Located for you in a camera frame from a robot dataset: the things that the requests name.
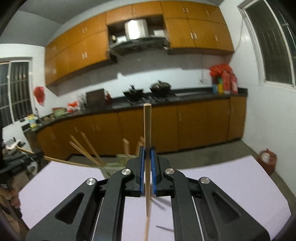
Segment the window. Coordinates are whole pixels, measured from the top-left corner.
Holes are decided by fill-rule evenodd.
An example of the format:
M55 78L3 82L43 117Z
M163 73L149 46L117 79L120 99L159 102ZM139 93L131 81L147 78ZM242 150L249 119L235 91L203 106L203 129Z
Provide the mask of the window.
M32 114L29 61L0 63L0 111L3 125Z
M262 63L264 83L295 87L295 36L281 13L268 0L254 0L242 7Z

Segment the gray floor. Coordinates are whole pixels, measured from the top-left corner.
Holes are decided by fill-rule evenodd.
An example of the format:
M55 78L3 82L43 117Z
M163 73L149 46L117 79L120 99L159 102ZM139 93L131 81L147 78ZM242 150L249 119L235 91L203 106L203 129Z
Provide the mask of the gray floor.
M244 144L242 141L236 141L232 143L216 145L212 147L206 147L190 151L182 151L178 153L169 153L160 155L169 160L170 166L175 169L185 169L193 167L202 167L212 164L218 164L226 161L231 161L244 156L252 155L256 158L257 153L250 147ZM105 162L115 162L116 158L103 158ZM93 163L86 157L72 156L69 161L79 162L83 164ZM296 197L287 187L281 177L274 172L271 175L271 179L276 186L282 192L289 203L289 207L292 213L296 213Z

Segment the range hood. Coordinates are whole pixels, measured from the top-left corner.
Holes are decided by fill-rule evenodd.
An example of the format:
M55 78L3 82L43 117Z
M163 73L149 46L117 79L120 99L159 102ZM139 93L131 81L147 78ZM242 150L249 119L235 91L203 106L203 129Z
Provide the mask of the range hood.
M124 29L126 41L109 46L108 51L115 56L148 49L168 49L170 45L166 37L149 35L146 19L125 22Z

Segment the backsplash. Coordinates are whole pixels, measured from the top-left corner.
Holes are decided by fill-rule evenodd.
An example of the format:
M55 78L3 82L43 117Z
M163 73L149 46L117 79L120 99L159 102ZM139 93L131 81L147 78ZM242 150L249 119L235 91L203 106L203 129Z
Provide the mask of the backsplash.
M52 91L57 95L57 106L66 106L78 95L101 88L109 91L111 97L123 96L131 84L149 92L157 80L169 82L172 89L207 87L211 86L208 68L223 62L220 56L168 55L164 50L134 53L118 58L117 64L69 79Z

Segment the white tabletop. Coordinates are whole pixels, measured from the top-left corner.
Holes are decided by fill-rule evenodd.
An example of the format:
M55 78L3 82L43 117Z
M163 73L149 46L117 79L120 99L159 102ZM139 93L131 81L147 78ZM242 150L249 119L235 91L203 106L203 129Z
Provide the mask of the white tabletop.
M273 239L291 213L288 203L263 168L252 157L218 165L181 170L185 176L209 177L255 220ZM99 169L49 163L20 192L23 220L32 228L86 179L102 180ZM144 238L145 198L127 197L122 241ZM169 197L154 197L151 204L149 240L174 240Z

